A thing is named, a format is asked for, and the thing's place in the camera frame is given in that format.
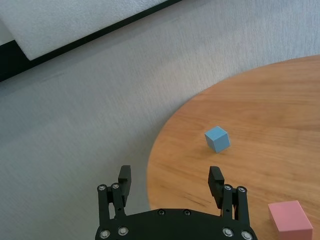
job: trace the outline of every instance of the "black trim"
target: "black trim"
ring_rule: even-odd
[[[34,60],[27,59],[15,40],[5,43],[0,46],[0,82],[180,1],[182,0],[167,0]]]

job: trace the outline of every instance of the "cube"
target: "cube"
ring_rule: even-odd
[[[313,227],[298,201],[271,203],[269,216],[280,240],[312,240]]]
[[[209,147],[216,153],[220,153],[230,146],[228,133],[219,126],[212,128],[204,135]]]

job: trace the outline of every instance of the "screw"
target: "screw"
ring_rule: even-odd
[[[188,209],[183,210],[183,213],[184,213],[184,215],[187,215],[187,216],[191,215],[191,212]]]
[[[242,186],[238,187],[238,189],[239,189],[240,192],[243,192],[243,193],[246,192],[246,189],[244,187],[242,187]]]
[[[254,238],[252,237],[251,233],[250,233],[250,232],[247,232],[247,231],[241,232],[241,235],[242,235],[242,237],[243,237],[245,240],[252,240],[252,239],[254,239]]]
[[[231,189],[232,189],[232,187],[231,187],[231,186],[229,186],[229,185],[224,185],[224,189],[225,189],[225,190],[231,190]]]
[[[100,185],[100,186],[99,186],[99,190],[100,190],[100,191],[105,190],[105,189],[106,189],[106,186],[104,186],[104,185]]]
[[[100,232],[100,238],[101,239],[106,239],[110,236],[110,232],[108,230],[103,230],[102,232]]]
[[[234,232],[230,228],[225,227],[222,231],[227,237],[232,237],[234,235]]]
[[[160,209],[159,211],[158,211],[158,214],[160,215],[160,216],[163,216],[163,215],[165,215],[165,210],[163,210],[163,209]]]
[[[118,234],[121,235],[121,236],[127,235],[128,232],[129,232],[129,229],[126,228],[125,226],[120,227],[119,230],[118,230]]]

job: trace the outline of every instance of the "pink cube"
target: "pink cube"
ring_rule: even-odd
[[[312,240],[313,227],[298,201],[271,203],[269,216],[280,240]]]

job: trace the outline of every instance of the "wooden tabletop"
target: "wooden tabletop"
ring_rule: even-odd
[[[220,126],[231,147],[214,153],[205,132]],[[320,56],[228,78],[183,105],[165,124],[147,168],[150,207],[218,215],[210,166],[248,189],[251,227],[275,240],[268,204],[298,200],[320,239]]]

